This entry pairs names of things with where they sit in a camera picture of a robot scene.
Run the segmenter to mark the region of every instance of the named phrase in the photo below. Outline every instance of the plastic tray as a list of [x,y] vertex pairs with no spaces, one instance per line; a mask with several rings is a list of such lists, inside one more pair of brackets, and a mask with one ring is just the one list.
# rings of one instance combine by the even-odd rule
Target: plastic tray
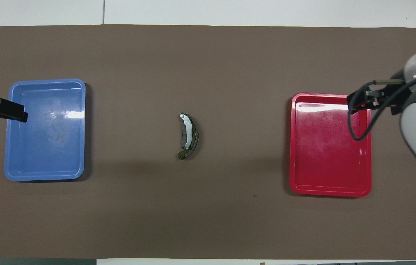
[[28,122],[7,121],[4,172],[13,181],[75,179],[83,172],[85,84],[79,79],[16,82],[9,100]]
[[[290,186],[300,194],[362,197],[371,191],[371,135],[355,141],[346,95],[299,93],[292,98]],[[371,112],[352,116],[362,133]]]

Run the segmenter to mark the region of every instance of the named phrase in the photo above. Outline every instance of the black cable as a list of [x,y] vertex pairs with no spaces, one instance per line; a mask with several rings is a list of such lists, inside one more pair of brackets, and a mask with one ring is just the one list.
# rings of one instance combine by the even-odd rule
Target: black cable
[[363,85],[362,87],[360,87],[360,89],[358,89],[356,91],[356,93],[353,95],[353,97],[350,100],[349,103],[349,112],[347,115],[347,122],[349,125],[349,131],[350,134],[352,135],[352,137],[354,138],[354,140],[356,141],[362,141],[364,138],[366,138],[366,136],[370,133],[371,128],[374,126],[374,124],[376,123],[377,119],[379,118],[379,116],[381,115],[381,113],[384,111],[384,109],[386,107],[388,107],[391,102],[393,102],[394,99],[396,99],[396,97],[398,97],[398,95],[400,95],[402,92],[404,92],[406,89],[408,89],[409,87],[413,86],[416,84],[416,79],[412,80],[411,82],[401,86],[399,89],[396,90],[396,92],[394,92],[382,105],[381,107],[378,109],[378,111],[376,112],[376,114],[373,116],[373,119],[371,119],[370,124],[368,125],[368,128],[366,128],[366,131],[363,133],[362,136],[357,137],[352,129],[352,124],[351,124],[351,115],[352,115],[352,108],[354,107],[354,104],[356,102],[356,99],[358,98],[359,94],[361,94],[361,92],[363,92],[363,90],[367,89],[369,85],[372,84],[376,84],[376,81],[371,81],[365,85]]

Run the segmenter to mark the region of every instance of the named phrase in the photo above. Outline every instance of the brown mat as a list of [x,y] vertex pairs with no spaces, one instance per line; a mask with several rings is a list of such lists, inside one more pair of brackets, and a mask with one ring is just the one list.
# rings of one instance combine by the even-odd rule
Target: brown mat
[[[0,97],[19,80],[88,85],[79,181],[8,181],[0,120],[0,257],[416,259],[397,116],[374,128],[365,198],[297,196],[286,163],[295,93],[349,94],[415,52],[403,28],[0,27]],[[187,161],[180,112],[200,129]]]

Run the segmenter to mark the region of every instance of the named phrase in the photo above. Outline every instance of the white floor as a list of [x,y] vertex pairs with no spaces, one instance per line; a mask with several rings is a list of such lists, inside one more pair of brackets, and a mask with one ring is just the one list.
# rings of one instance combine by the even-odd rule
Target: white floor
[[[98,24],[416,28],[416,0],[0,0],[0,26]],[[240,265],[260,262],[189,259],[97,261],[105,265]],[[346,261],[264,262],[271,265]]]

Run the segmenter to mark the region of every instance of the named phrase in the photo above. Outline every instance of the red tray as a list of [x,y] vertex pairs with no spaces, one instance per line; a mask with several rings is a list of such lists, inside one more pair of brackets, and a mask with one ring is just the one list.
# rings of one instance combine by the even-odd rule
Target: red tray
[[[290,186],[300,194],[363,197],[371,191],[371,135],[355,141],[347,96],[298,93],[291,104]],[[362,134],[371,111],[352,116]]]

